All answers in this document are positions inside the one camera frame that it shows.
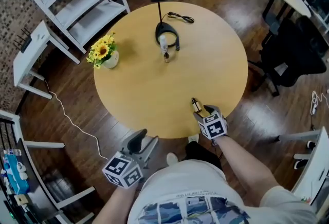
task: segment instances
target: floor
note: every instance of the floor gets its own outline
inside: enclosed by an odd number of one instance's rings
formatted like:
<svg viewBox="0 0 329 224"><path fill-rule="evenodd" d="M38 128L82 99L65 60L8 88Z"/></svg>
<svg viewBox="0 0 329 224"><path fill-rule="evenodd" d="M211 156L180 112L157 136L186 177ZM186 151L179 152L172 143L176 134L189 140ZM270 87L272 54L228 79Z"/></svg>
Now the floor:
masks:
<svg viewBox="0 0 329 224"><path fill-rule="evenodd" d="M131 10L150 3L150 0L127 1ZM261 17L268 0L179 1L197 4L222 17L239 35L248 59L253 61L259 59L261 41L268 31ZM275 9L279 10L281 5L280 1L276 2ZM71 51L82 60L79 65L60 53L54 52L40 69L40 73L46 77L50 89L62 100L66 113L74 123L84 131L97 136L102 155L111 157L122 140L132 131L118 123L115 117L104 108L96 92L93 68L87 64L85 55L81 55L76 49ZM301 171L293 170L293 154L304 152L304 144L301 142L273 143L273 136L310 129L311 93L313 90L325 91L329 77L327 73L303 76L295 86L281 87L281 95L273 98L271 95L273 88L266 83L257 92L251 92L251 86L260 78L257 71L252 68L249 71L243 97L236 109L227 117L229 135L265 163L279 184L291 189L301 173ZM35 85L46 90L42 82L37 81ZM321 104L313 119L316 128L326 126L329 129L328 114L329 110L326 109L325 104ZM58 183L60 181L71 183L71 187L67 184L62 185L63 197L65 197L65 190L72 190L72 186L75 193L94 186L97 192L82 200L81 203L87 210L97 213L110 198L115 187L102 175L101 169L106 160L98 156L95 139L81 133L70 124L69 120L63 116L61 106L55 97L47 100L29 94L20 115L26 140L61 141L66 145L63 151L33 152L32 155L40 173L47 179L53 175L53 172L61 172L60 175L63 177L62 180L58 180ZM200 142L210 151L218 155L221 153L219 149L211 147L205 138L201 138ZM168 152L175 152L180 158L184 157L186 143L187 139L160 140L159 152L151 164L151 170L165 166L165 157ZM225 158L223 157L221 161L228 183L238 191L246 204L252 205Z"/></svg>

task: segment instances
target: desk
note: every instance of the desk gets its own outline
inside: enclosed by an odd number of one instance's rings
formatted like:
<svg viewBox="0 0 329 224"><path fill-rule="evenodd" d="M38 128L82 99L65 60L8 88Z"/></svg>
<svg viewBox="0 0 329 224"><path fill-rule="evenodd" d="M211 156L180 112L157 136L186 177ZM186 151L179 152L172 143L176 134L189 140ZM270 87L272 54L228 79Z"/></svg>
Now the desk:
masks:
<svg viewBox="0 0 329 224"><path fill-rule="evenodd" d="M205 8L164 2L161 10L195 19L164 18L179 34L180 51L170 48L170 62L164 62L155 40L157 4L139 8L112 27L120 60L114 69L95 69L95 85L107 110L127 127L161 138L188 137L200 132L192 97L218 106L225 117L236 107L247 82L246 52L235 31Z"/></svg>
<svg viewBox="0 0 329 224"><path fill-rule="evenodd" d="M41 53L47 47L48 42L52 42L57 48L59 48L65 55L67 55L75 63L79 64L80 61L74 57L70 52L68 52L68 46L51 30L47 27L44 21L40 24L31 34L32 41L27 46L24 53L19 52L14 59L13 71L14 71L14 85L22 89L33 92L37 95L46 97L48 99L52 98L51 94L44 91L36 89L30 85L23 84L22 79L28 73L37 77L40 80L45 78L38 74L36 71L31 70L34 63L40 57Z"/></svg>
<svg viewBox="0 0 329 224"><path fill-rule="evenodd" d="M317 196L329 172L329 138L325 128L320 130L280 135L278 140L312 140L316 147L310 154L294 154L295 159L308 160L303 173L292 189L294 195L301 199L309 199L309 204Z"/></svg>
<svg viewBox="0 0 329 224"><path fill-rule="evenodd" d="M283 15L284 11L287 8L287 5L291 6L291 10L289 11L287 17L292 16L293 12L296 10L298 13L300 13L302 16L307 16L310 17L310 11L308 9L308 7L306 6L306 4L303 2L303 0L283 0L285 1L285 5L283 5L281 11L279 12L279 14L277 15L277 20L280 19L280 17ZM266 21L267 18L267 14L269 9L271 8L272 4L273 4L274 0L269 0L264 12L263 12L263 18Z"/></svg>

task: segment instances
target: brick wall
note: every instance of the brick wall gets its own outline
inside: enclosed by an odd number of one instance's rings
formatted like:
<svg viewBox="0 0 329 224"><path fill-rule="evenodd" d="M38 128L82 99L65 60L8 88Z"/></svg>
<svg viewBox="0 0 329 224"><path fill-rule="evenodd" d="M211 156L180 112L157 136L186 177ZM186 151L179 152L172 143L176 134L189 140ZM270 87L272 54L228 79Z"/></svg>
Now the brick wall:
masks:
<svg viewBox="0 0 329 224"><path fill-rule="evenodd" d="M70 1L58 0L51 10L58 12ZM58 32L33 0L0 0L0 109L15 112L24 94L24 90L13 86L12 63L18 53L13 41L17 40L17 34L22 34L21 28L26 27L32 31L41 20ZM47 52L49 50L38 60L36 68L45 59ZM30 81L31 77L27 77L25 82Z"/></svg>

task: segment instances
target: metal rack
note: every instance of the metal rack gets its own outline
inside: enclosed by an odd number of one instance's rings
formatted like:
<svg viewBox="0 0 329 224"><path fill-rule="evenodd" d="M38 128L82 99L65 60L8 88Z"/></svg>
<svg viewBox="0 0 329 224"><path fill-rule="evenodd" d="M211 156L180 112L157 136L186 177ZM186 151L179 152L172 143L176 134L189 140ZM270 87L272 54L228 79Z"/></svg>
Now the metal rack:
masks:
<svg viewBox="0 0 329 224"><path fill-rule="evenodd" d="M57 0L34 0L41 10L51 21L83 52L83 46L108 22L118 16L121 12L130 9L127 0L122 0L123 5L112 0L73 0L67 4L56 15L50 10L52 4ZM88 9L95 6L85 14L73 26L72 24Z"/></svg>

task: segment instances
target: white vase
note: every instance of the white vase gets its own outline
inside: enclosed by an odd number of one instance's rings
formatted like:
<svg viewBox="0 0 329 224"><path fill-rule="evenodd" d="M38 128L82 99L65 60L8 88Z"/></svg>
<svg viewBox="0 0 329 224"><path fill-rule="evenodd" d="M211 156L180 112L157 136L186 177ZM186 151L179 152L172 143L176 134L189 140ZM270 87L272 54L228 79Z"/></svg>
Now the white vase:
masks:
<svg viewBox="0 0 329 224"><path fill-rule="evenodd" d="M112 69L115 66L117 66L118 62L119 62L119 52L115 50L111 58L109 58L107 61L104 61L102 66L108 69Z"/></svg>

